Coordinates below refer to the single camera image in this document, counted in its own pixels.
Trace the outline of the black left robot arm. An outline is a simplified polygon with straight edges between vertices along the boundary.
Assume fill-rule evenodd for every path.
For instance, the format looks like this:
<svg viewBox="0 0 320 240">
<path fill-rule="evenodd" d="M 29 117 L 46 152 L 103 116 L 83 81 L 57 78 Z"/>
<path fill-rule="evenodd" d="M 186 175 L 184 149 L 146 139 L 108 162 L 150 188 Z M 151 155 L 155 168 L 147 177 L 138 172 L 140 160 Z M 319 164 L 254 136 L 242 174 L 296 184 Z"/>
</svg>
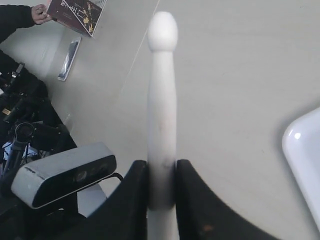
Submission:
<svg viewBox="0 0 320 240">
<path fill-rule="evenodd" d="M 52 240 L 86 220 L 107 196 L 99 184 L 34 210 L 0 184 L 0 238 Z"/>
</svg>

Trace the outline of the person's hand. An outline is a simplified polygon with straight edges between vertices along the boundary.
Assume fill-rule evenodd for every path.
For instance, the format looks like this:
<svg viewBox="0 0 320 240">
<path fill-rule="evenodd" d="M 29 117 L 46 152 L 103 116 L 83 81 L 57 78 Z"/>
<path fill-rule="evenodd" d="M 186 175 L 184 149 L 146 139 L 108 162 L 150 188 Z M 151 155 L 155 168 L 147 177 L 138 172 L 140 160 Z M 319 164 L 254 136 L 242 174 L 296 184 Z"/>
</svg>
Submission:
<svg viewBox="0 0 320 240">
<path fill-rule="evenodd" d="M 42 25 L 52 20 L 52 17 L 47 13 L 47 6 L 44 4 L 33 6 L 31 16 L 36 25 Z"/>
</svg>

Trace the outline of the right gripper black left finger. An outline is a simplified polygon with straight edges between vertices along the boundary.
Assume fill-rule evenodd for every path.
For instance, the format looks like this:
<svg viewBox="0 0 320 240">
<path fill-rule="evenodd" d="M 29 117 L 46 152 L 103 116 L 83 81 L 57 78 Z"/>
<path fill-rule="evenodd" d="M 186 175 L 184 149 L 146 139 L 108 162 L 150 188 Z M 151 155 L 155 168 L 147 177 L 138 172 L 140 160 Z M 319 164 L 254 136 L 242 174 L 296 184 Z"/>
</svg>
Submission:
<svg viewBox="0 0 320 240">
<path fill-rule="evenodd" d="M 57 237 L 58 240 L 147 239 L 148 165 L 132 163 L 110 197 L 86 220 Z"/>
</svg>

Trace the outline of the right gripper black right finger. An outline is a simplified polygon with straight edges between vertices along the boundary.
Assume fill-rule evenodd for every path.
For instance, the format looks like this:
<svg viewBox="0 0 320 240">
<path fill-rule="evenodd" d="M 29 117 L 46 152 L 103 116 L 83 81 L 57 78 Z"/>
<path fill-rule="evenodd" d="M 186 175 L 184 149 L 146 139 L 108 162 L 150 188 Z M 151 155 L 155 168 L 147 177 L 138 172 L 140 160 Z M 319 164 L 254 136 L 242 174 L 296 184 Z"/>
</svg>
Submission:
<svg viewBox="0 0 320 240">
<path fill-rule="evenodd" d="M 175 201 L 181 240 L 274 239 L 224 203 L 187 159 L 176 163 Z"/>
</svg>

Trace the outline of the person's dark sleeve forearm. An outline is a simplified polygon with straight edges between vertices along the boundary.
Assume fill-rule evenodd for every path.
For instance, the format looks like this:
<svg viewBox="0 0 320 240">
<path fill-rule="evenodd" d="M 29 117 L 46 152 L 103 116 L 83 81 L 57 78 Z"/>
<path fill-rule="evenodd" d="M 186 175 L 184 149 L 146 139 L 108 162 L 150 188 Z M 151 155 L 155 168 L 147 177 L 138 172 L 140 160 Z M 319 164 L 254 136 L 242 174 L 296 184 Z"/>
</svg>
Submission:
<svg viewBox="0 0 320 240">
<path fill-rule="evenodd" d="M 0 6 L 0 42 L 5 41 L 17 29 L 35 25 L 32 8 L 27 5 Z"/>
</svg>

